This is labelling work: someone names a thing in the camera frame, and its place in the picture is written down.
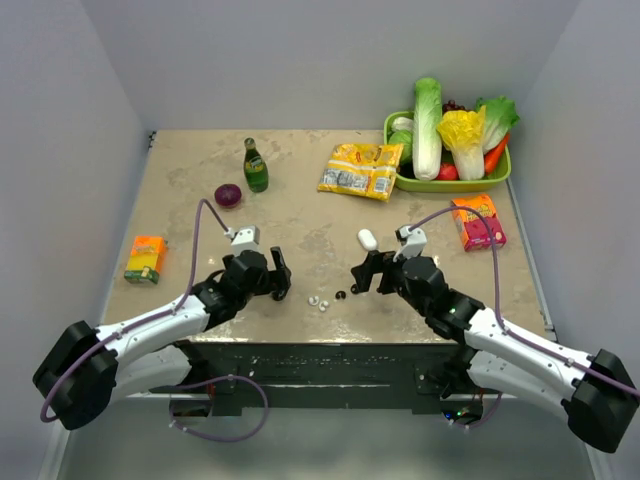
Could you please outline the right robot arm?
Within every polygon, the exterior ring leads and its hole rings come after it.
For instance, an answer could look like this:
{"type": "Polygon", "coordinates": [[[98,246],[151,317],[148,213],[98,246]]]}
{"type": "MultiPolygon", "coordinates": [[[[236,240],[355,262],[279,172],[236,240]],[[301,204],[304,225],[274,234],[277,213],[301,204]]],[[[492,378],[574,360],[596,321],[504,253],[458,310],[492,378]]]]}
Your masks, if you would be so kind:
{"type": "Polygon", "coordinates": [[[356,293],[380,275],[379,293],[399,295],[434,333],[459,344],[445,369],[452,390],[478,386],[515,396],[565,420],[589,446],[617,451],[639,408],[639,392],[617,355],[577,351],[498,317],[451,288],[430,257],[395,261],[390,252],[374,251],[351,273],[356,293]]]}

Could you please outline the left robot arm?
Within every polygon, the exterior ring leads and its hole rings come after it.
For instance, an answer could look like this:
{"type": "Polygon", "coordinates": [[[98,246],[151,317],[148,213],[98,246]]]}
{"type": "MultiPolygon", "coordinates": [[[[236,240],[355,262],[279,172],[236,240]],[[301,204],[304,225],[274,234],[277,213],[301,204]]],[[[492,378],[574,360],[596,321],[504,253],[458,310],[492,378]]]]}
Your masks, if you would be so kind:
{"type": "Polygon", "coordinates": [[[273,269],[257,251],[227,255],[222,270],[158,309],[103,328],[84,321],[67,327],[33,375],[44,397],[40,420],[58,420],[68,430],[81,428],[123,389],[118,379],[127,367],[183,337],[232,320],[255,296],[283,300],[291,287],[291,270],[279,247],[270,252],[273,269]]]}

